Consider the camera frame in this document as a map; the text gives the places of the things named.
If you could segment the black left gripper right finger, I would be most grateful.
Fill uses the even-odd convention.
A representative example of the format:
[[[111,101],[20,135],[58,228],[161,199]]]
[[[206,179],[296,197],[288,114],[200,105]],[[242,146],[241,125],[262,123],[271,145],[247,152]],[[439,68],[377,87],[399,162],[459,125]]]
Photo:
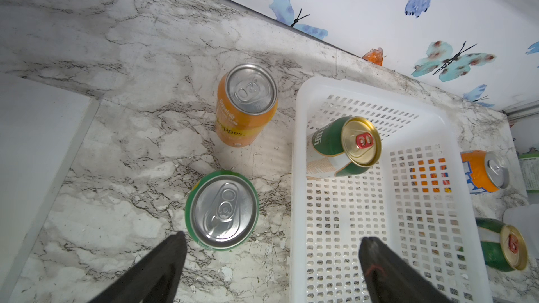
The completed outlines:
[[[359,262],[372,302],[451,302],[377,237],[362,239]]]

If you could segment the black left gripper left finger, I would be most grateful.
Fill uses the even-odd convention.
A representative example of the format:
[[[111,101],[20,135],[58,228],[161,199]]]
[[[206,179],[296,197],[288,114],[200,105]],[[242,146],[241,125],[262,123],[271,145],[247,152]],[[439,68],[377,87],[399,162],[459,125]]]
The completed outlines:
[[[167,237],[92,302],[173,302],[188,244],[180,231]]]

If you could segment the white plastic perforated basket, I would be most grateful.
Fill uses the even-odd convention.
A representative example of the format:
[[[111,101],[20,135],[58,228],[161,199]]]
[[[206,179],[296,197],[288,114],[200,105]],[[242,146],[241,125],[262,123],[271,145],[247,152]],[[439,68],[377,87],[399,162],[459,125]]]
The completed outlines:
[[[308,136],[348,115],[375,125],[379,161],[358,176],[309,179]],[[296,99],[290,300],[369,302],[358,259],[364,237],[378,237],[453,302],[493,299],[446,113],[380,88],[313,77]]]

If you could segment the green soda can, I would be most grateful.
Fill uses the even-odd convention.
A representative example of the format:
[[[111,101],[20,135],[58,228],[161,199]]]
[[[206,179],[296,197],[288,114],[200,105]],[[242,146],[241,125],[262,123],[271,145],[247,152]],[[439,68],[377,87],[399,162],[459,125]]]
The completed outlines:
[[[212,172],[196,184],[185,206],[191,238],[214,251],[245,242],[259,218],[260,202],[253,184],[233,171]]]

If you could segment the green gold beer can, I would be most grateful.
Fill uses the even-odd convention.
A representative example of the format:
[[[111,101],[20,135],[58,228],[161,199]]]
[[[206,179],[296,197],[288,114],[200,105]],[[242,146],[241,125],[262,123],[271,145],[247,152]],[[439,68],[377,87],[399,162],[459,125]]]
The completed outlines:
[[[529,260],[527,245],[516,227],[490,218],[477,217],[475,221],[487,266],[500,272],[526,269]]]
[[[344,116],[307,136],[307,177],[355,176],[374,166],[382,153],[376,127],[360,116]]]

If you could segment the orange Fanta can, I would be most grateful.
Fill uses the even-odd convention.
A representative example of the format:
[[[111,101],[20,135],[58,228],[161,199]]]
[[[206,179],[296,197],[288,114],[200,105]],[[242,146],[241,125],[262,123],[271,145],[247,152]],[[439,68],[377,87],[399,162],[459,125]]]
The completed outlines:
[[[482,150],[464,151],[460,155],[471,194],[494,193],[508,187],[508,163],[501,155]]]

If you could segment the orange yellow Schweppes can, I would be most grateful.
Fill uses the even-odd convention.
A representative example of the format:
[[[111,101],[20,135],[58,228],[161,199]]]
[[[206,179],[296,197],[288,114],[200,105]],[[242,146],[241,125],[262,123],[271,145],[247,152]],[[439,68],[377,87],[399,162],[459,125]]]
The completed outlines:
[[[255,64],[241,64],[220,80],[216,133],[230,147],[250,145],[272,120],[278,106],[276,81]]]

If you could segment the white stepped shelf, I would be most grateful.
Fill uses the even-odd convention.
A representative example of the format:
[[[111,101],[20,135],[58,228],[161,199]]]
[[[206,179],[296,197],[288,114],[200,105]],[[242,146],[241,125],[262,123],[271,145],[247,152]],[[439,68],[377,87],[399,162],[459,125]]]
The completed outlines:
[[[1,301],[8,302],[98,110],[85,95],[1,75]]]

